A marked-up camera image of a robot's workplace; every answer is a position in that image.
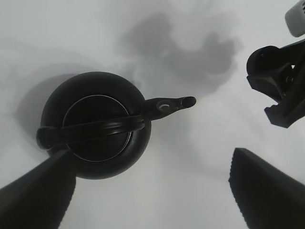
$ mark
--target black clamp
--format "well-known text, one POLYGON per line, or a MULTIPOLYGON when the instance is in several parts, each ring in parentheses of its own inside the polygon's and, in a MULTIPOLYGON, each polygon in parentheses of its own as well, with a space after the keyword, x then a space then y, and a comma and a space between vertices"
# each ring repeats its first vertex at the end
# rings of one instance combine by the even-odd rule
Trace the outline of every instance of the black clamp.
POLYGON ((255 51, 247 72, 252 89, 278 102, 265 108, 272 124, 288 128, 305 116, 305 40, 255 51))

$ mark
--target kettle handle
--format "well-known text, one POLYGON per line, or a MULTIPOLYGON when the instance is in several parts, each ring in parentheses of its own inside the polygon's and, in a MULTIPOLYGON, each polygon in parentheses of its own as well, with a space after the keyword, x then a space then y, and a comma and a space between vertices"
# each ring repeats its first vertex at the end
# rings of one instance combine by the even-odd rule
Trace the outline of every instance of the kettle handle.
POLYGON ((140 115, 65 127, 41 126, 36 135, 37 143, 41 148, 49 150, 64 144, 133 132, 143 129, 145 120, 161 119, 176 111, 190 108, 195 104, 196 99, 194 97, 150 99, 143 104, 140 115))
POLYGON ((64 144, 84 142, 101 136, 116 135, 141 130, 145 127, 141 115, 102 120, 64 127, 41 126, 36 135, 42 149, 51 149, 64 144))

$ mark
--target black metal handle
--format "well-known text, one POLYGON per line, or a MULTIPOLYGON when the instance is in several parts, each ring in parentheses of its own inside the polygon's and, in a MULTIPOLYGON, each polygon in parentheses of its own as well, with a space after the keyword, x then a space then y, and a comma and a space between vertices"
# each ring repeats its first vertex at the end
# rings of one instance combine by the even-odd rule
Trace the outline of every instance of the black metal handle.
POLYGON ((38 145, 43 149, 84 142, 108 135, 141 130, 145 127, 141 115, 71 125, 65 127, 41 126, 37 131, 38 145))

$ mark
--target white cap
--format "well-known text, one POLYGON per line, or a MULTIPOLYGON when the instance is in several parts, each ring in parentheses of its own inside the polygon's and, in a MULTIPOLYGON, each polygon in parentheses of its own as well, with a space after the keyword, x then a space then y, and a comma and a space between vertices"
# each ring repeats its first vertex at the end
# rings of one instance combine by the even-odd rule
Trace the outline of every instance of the white cap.
POLYGON ((299 1, 285 15, 290 33, 294 37, 305 34, 305 0, 299 1))

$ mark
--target kettle spout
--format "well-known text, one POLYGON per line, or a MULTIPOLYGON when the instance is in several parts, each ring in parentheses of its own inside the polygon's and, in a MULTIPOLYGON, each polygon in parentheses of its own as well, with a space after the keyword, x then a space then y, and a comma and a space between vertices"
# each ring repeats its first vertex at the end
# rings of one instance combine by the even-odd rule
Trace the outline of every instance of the kettle spout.
POLYGON ((142 116, 149 120, 157 120, 175 113, 176 111, 190 108, 196 104, 195 97, 178 99, 155 98, 146 100, 142 109, 142 116))

